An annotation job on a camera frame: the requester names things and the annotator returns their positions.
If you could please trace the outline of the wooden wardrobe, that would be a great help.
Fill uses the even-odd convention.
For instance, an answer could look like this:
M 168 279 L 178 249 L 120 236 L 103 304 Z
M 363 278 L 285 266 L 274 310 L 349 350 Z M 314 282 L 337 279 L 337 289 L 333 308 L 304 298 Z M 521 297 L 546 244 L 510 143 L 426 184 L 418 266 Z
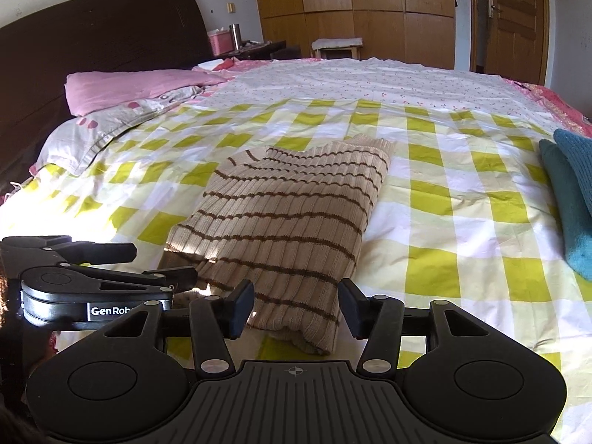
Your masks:
M 270 40 L 312 53 L 319 38 L 359 37 L 360 55 L 454 67 L 454 0 L 257 0 Z

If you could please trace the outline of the pink storage box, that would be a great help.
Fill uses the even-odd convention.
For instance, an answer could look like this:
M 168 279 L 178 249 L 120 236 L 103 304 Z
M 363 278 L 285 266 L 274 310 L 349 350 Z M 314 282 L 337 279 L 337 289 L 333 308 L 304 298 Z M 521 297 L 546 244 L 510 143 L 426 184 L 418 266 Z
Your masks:
M 233 37 L 229 30 L 213 30 L 208 33 L 208 37 L 215 56 L 234 50 Z

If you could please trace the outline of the blue knitted garment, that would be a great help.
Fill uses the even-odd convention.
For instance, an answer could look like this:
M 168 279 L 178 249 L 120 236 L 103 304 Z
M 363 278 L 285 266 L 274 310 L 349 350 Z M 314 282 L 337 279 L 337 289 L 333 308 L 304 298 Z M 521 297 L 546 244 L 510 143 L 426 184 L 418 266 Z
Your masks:
M 592 212 L 592 140 L 564 129 L 554 132 L 555 143 L 571 165 L 589 212 Z

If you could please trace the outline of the yellow checkered bed sheet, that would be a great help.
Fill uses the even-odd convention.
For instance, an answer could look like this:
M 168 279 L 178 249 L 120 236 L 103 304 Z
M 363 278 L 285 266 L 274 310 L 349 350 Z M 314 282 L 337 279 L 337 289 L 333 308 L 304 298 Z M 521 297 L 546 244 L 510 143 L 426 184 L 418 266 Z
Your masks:
M 451 300 L 548 359 L 568 387 L 554 436 L 589 442 L 591 286 L 563 258 L 537 121 L 362 99 L 200 98 L 117 137 L 79 176 L 41 169 L 2 206 L 1 233 L 131 242 L 132 269 L 152 269 L 226 158 L 357 134 L 394 153 L 355 283 L 409 307 Z

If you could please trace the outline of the teal knitted garment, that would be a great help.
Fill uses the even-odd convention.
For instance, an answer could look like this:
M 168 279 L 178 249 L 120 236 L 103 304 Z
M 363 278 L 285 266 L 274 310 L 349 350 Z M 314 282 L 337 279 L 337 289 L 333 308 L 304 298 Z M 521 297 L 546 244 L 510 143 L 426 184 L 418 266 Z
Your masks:
M 539 150 L 558 205 L 568 265 L 591 281 L 591 215 L 576 174 L 556 143 L 542 139 Z

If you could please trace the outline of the dark bedside table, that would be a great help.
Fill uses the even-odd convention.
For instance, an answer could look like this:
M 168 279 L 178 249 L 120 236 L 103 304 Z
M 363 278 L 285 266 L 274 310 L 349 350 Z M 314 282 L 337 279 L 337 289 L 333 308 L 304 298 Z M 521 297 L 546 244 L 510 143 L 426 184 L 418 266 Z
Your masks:
M 229 53 L 239 60 L 290 60 L 302 57 L 299 45 L 289 46 L 285 40 L 250 44 Z

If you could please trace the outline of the steel thermos cup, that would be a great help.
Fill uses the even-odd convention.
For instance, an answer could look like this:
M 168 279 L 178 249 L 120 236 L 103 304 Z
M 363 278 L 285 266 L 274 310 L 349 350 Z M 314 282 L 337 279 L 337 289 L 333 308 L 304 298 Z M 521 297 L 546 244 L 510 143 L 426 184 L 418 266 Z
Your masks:
M 240 50 L 243 47 L 243 39 L 241 35 L 241 28 L 238 23 L 230 24 L 229 31 L 232 37 L 233 48 L 235 50 Z

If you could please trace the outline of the dark wooden headboard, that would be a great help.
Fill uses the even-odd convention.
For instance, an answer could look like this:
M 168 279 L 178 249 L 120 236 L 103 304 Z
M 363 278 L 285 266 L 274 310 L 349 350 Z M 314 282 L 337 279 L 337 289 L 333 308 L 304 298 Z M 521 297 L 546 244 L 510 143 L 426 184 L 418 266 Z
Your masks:
M 69 118 L 68 74 L 188 69 L 212 56 L 196 0 L 70 0 L 2 27 L 2 194 Z

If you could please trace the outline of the grey patterned pillow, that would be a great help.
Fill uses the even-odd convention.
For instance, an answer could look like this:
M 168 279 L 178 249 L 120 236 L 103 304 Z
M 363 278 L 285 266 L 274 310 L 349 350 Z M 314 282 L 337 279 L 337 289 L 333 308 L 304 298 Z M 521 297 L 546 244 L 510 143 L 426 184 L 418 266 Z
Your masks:
M 69 119 L 49 134 L 29 172 L 35 176 L 41 168 L 55 164 L 79 176 L 104 148 L 127 130 L 164 114 L 203 91 L 203 87 L 197 85 L 186 86 L 155 98 L 136 99 Z

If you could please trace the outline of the white floral bed cover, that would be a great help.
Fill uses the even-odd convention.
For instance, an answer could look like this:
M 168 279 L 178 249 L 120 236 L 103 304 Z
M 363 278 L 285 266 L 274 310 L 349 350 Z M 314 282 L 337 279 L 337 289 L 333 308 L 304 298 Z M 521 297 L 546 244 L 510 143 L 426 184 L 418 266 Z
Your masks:
M 407 64 L 397 60 L 235 60 L 209 88 L 212 106 L 273 103 L 285 98 L 372 100 L 428 110 L 475 110 L 520 118 L 545 128 L 560 121 L 500 76 Z

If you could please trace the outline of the small wooden stool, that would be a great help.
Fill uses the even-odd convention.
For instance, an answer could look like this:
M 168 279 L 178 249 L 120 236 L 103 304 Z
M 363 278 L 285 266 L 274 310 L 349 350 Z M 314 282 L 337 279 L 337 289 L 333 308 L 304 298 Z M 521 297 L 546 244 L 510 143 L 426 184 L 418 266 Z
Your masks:
M 311 44 L 311 49 L 316 58 L 340 59 L 350 58 L 359 60 L 363 39 L 352 38 L 318 38 Z

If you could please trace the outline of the pink pillow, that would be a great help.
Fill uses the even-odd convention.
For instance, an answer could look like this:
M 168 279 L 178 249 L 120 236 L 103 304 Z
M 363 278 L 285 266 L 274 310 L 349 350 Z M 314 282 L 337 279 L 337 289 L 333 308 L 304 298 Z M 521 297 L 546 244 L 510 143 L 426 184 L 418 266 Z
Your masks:
M 65 97 L 73 116 L 86 116 L 137 99 L 155 98 L 186 86 L 226 79 L 204 70 L 158 69 L 137 72 L 76 72 L 65 79 Z

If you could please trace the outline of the wooden door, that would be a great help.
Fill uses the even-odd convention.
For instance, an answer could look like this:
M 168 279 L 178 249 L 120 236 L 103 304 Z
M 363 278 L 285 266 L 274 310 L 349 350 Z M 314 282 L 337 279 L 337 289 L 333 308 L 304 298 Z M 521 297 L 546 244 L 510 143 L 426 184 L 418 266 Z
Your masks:
M 542 84 L 548 69 L 550 0 L 471 0 L 476 73 Z

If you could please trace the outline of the beige brown striped sweater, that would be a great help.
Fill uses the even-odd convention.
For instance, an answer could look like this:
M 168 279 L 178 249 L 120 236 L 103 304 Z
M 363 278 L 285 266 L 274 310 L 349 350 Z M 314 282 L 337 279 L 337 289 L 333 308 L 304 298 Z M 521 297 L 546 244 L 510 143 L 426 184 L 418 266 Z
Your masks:
M 247 324 L 309 354 L 334 351 L 339 282 L 353 275 L 394 144 L 359 134 L 320 147 L 247 149 L 219 164 L 166 238 L 163 268 L 197 287 L 255 289 Z

